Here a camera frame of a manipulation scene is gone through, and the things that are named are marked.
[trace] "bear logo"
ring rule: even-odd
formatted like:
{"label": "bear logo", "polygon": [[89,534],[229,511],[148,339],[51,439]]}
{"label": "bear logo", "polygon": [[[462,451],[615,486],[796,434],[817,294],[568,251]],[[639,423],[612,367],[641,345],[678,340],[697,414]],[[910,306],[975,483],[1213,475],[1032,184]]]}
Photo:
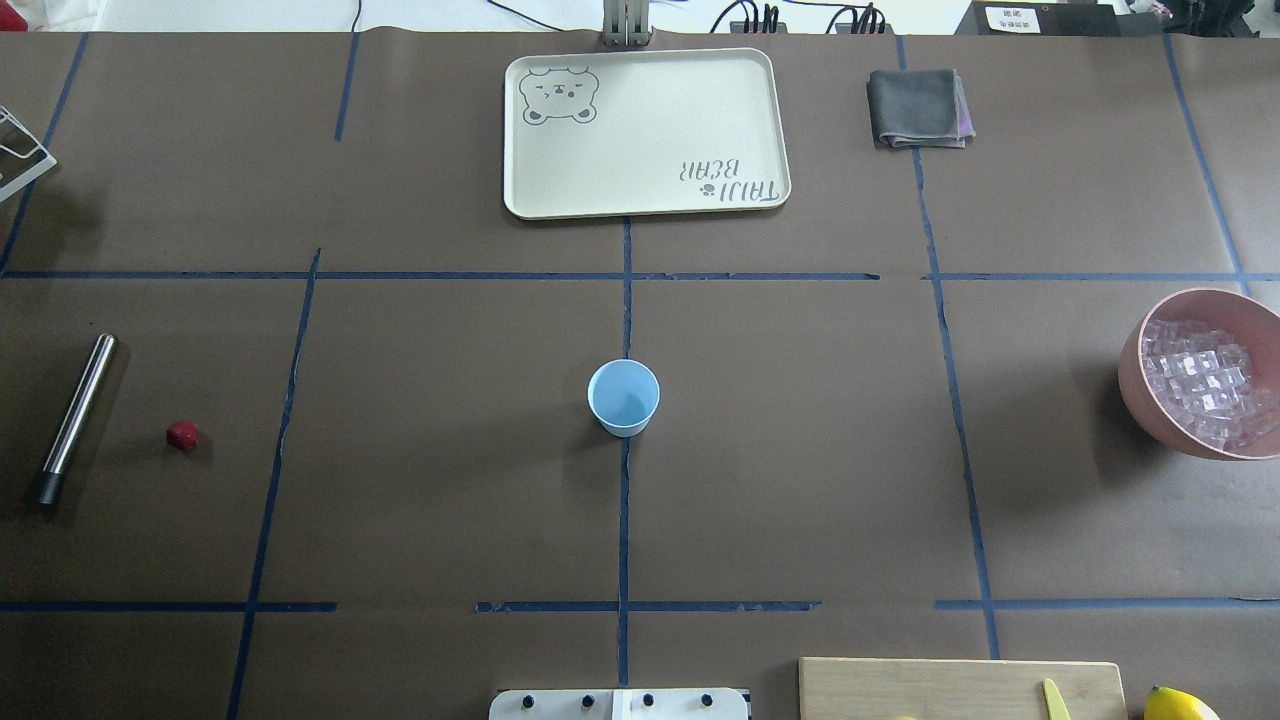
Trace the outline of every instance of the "bear logo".
{"label": "bear logo", "polygon": [[520,78],[520,94],[525,96],[525,122],[540,126],[547,118],[573,118],[577,123],[595,119],[595,91],[600,78],[590,68],[576,73],[568,68],[549,68],[541,73],[529,70]]}

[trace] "paper cup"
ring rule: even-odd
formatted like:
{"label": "paper cup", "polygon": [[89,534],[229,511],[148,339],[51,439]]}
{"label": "paper cup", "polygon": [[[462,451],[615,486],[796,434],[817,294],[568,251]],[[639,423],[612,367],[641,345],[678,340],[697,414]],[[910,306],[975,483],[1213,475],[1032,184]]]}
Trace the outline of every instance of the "paper cup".
{"label": "paper cup", "polygon": [[658,378],[635,360],[605,363],[586,383],[586,404],[604,429],[617,437],[643,430],[658,409]]}

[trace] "label sticker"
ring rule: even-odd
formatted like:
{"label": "label sticker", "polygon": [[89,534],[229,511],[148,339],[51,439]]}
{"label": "label sticker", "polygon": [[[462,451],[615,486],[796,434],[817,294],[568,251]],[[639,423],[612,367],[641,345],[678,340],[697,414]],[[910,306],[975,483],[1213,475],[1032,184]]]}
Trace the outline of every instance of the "label sticker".
{"label": "label sticker", "polygon": [[1039,18],[1033,8],[987,8],[987,27],[1000,32],[1039,35]]}

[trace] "gray cloth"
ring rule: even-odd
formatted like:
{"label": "gray cloth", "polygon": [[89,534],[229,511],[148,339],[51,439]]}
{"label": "gray cloth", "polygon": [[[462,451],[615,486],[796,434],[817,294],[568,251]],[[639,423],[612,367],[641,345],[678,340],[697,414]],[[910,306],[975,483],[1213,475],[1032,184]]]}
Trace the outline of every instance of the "gray cloth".
{"label": "gray cloth", "polygon": [[867,95],[876,138],[892,147],[964,147],[974,136],[955,70],[874,70]]}

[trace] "metal rod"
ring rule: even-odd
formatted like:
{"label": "metal rod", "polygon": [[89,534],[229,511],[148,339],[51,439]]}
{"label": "metal rod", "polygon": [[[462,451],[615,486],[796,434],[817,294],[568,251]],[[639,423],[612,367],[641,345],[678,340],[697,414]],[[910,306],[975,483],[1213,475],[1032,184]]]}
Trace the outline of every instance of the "metal rod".
{"label": "metal rod", "polygon": [[97,336],[93,351],[90,352],[88,363],[81,374],[79,384],[76,386],[76,395],[72,396],[72,402],[67,406],[67,415],[63,416],[63,424],[58,428],[58,436],[54,437],[54,445],[49,448],[49,457],[45,459],[44,468],[36,474],[36,479],[32,480],[31,489],[27,492],[28,505],[41,510],[58,507],[67,462],[70,460],[72,451],[76,450],[76,441],[79,439],[90,406],[93,405],[93,398],[102,386],[102,378],[106,377],[106,368],[111,363],[115,345],[115,336]]}

